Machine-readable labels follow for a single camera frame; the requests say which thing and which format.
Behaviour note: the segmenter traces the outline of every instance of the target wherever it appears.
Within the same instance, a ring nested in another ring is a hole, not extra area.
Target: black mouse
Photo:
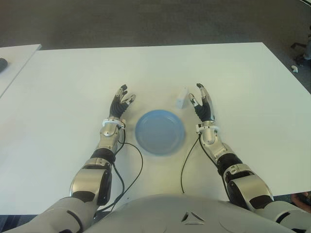
[[[0,73],[8,66],[8,62],[4,58],[0,58]]]

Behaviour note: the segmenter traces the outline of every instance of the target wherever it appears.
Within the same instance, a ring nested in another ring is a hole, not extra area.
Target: chair leg
[[[296,46],[300,46],[300,47],[305,48],[307,45],[305,45],[305,44],[301,44],[301,43],[293,43],[293,44],[291,45],[291,48],[292,48],[292,49],[295,49],[295,48],[296,48]]]

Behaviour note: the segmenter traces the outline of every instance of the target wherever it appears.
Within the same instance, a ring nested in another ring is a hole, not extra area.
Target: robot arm
[[[197,86],[202,94],[202,106],[193,94],[189,94],[195,112],[202,121],[196,126],[196,131],[200,135],[203,150],[224,181],[230,202],[290,229],[311,231],[310,214],[287,202],[274,201],[267,184],[221,141],[211,98],[203,85],[198,83]]]
[[[98,207],[106,205],[110,199],[111,167],[116,159],[119,130],[125,127],[120,117],[136,97],[132,95],[122,101],[126,89],[127,86],[123,85],[117,91],[109,118],[103,121],[99,144],[74,177],[69,197],[8,233],[81,233],[90,227]]]

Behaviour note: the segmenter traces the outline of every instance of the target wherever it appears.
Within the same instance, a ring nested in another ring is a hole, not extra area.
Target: blue plate
[[[139,145],[146,151],[167,154],[181,146],[185,130],[175,114],[165,110],[154,110],[139,119],[135,136]]]

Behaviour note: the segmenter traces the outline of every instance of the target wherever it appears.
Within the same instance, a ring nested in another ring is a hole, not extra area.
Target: triangular logo
[[[184,217],[182,218],[181,222],[184,225],[204,225],[205,224],[205,220],[192,211],[190,212],[187,211]]]

